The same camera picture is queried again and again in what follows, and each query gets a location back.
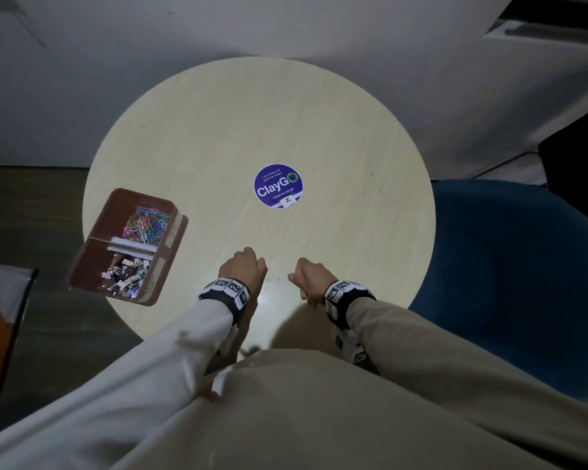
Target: sticker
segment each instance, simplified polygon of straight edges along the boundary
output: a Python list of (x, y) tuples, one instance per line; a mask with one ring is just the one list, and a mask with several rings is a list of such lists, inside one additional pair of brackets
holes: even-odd
[(303, 195), (303, 180), (294, 168), (268, 165), (255, 177), (255, 196), (274, 209), (293, 206)]

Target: light wooden tabletop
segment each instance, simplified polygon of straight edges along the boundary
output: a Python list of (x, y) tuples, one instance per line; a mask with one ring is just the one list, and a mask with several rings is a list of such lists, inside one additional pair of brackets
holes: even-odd
[[(287, 209), (255, 194), (257, 173), (271, 164), (293, 168), (303, 183)], [(269, 270), (242, 350), (325, 348), (329, 321), (301, 307), (287, 279), (299, 257), (409, 306), (433, 250), (433, 193), (414, 142), (370, 94), (303, 62), (215, 61), (149, 90), (94, 159), (85, 236), (118, 187), (172, 200), (189, 219), (158, 302), (110, 299), (143, 338), (183, 313), (220, 265), (250, 245)]]

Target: dark floor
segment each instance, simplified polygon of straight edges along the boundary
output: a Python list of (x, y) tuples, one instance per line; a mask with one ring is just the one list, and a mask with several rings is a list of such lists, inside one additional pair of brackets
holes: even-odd
[(0, 430), (79, 387), (141, 339), (106, 299), (68, 290), (87, 170), (0, 168), (0, 264), (39, 269), (0, 396)]

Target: hand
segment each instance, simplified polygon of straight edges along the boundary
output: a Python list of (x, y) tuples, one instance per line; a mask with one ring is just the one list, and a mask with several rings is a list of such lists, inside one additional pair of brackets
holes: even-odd
[(243, 252), (237, 251), (231, 259), (222, 264), (218, 277), (239, 280), (246, 285), (251, 296), (256, 296), (259, 295), (267, 271), (266, 260), (257, 260), (253, 249), (245, 247)]
[(300, 288), (300, 298), (309, 303), (324, 303), (324, 295), (329, 285), (337, 281), (337, 277), (322, 264), (314, 264), (301, 257), (293, 274), (288, 280)]

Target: blue chair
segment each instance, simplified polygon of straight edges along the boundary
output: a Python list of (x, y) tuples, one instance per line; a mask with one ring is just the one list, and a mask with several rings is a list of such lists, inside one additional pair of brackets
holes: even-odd
[(551, 387), (588, 397), (588, 219), (548, 190), (433, 184), (436, 239), (410, 309)]

